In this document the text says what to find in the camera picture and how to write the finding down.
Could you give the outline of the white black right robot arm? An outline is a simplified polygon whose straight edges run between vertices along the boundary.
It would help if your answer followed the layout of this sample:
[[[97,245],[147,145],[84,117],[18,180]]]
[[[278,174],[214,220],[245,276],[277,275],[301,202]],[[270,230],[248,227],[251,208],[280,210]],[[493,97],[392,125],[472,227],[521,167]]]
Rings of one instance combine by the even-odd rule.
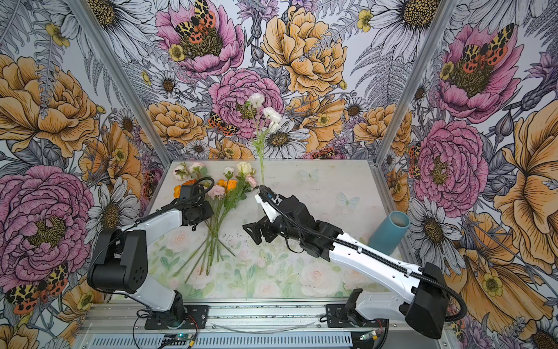
[[[295,196],[276,195],[264,187],[255,200],[264,217],[243,226],[255,244],[278,237],[297,241],[309,256],[351,268],[394,293],[392,299],[381,300],[354,289],[334,314],[337,321],[353,327],[405,321],[419,334],[439,340],[445,324],[467,314],[466,302],[446,284],[439,267],[406,263],[362,244],[341,228],[316,220]]]

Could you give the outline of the pink carnation flower stem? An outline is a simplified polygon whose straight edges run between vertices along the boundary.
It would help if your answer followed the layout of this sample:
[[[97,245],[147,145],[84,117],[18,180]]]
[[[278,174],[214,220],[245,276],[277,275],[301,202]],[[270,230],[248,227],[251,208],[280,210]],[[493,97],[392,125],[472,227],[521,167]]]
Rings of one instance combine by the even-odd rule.
[[[217,235],[215,234],[215,225],[218,217],[217,198],[219,194],[217,184],[209,191],[209,203],[212,205],[213,216],[205,221],[207,227],[207,236],[199,247],[190,255],[190,257],[179,267],[173,276],[177,277],[180,273],[191,264],[191,269],[187,273],[186,281],[190,281],[195,276],[209,276],[212,272],[213,265],[217,260]]]

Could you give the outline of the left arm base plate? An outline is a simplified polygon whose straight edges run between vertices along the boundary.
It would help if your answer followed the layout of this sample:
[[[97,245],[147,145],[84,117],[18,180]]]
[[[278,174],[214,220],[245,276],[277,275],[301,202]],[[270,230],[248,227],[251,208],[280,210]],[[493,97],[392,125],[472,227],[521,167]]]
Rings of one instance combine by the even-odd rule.
[[[147,330],[203,330],[209,315],[208,305],[185,305],[182,311],[154,312],[145,322]]]

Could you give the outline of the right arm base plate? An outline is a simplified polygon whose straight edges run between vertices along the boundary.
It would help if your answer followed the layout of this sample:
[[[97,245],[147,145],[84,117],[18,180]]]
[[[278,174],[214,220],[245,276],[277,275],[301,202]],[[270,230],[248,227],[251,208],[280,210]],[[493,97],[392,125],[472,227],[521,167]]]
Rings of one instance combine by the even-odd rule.
[[[387,319],[365,319],[356,310],[345,304],[330,303],[325,305],[325,314],[320,317],[319,322],[327,324],[328,328],[380,328],[387,327]]]

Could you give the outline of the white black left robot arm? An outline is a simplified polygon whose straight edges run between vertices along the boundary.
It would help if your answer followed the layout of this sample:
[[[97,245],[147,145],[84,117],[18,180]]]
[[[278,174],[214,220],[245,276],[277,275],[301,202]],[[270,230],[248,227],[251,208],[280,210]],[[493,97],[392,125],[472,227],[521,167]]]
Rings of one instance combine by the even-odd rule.
[[[206,194],[214,180],[203,177],[180,187],[171,203],[123,228],[105,228],[94,245],[88,285],[110,295],[123,295],[144,305],[157,324],[177,329],[188,321],[182,295],[148,273],[148,247],[180,227],[196,231],[213,216]]]

